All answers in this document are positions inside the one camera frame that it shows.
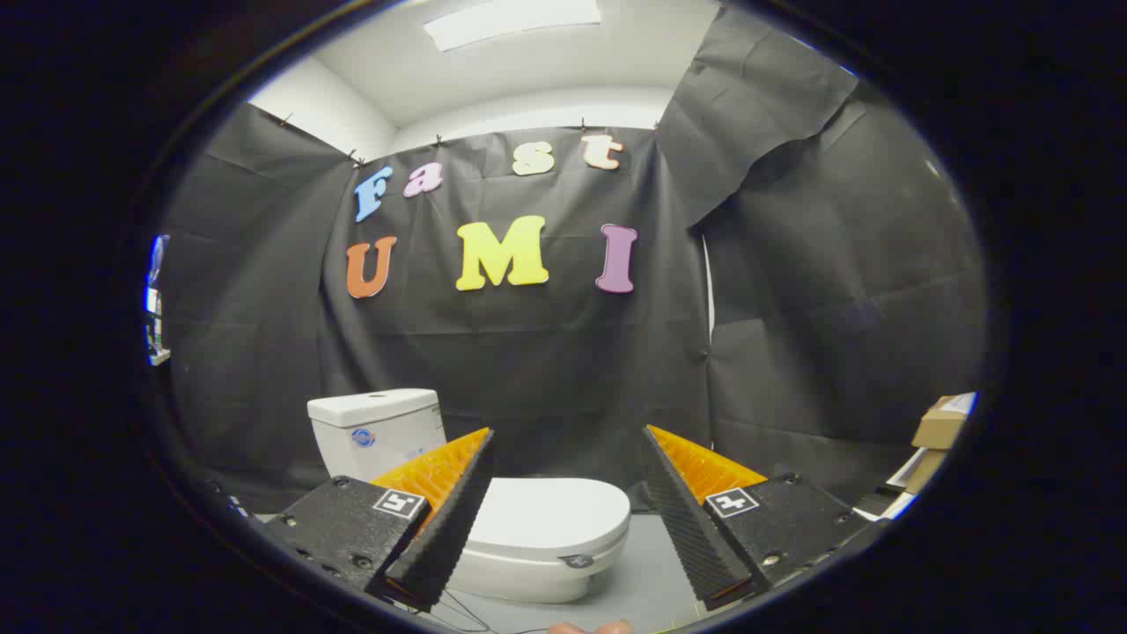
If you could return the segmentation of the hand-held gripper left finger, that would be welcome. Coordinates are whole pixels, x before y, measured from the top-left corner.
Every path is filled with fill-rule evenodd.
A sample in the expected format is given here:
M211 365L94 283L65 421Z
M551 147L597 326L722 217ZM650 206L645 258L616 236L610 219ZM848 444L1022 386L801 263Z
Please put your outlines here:
M490 489L492 440L492 429L482 428L374 481L330 477L264 530L350 590L431 611Z

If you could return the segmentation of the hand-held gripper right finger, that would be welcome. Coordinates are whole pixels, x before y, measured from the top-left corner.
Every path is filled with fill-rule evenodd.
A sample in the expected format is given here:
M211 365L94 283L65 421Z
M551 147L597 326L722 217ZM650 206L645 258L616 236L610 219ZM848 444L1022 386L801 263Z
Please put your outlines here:
M766 477L648 425L645 486L696 600L713 610L850 557L873 523L802 474Z

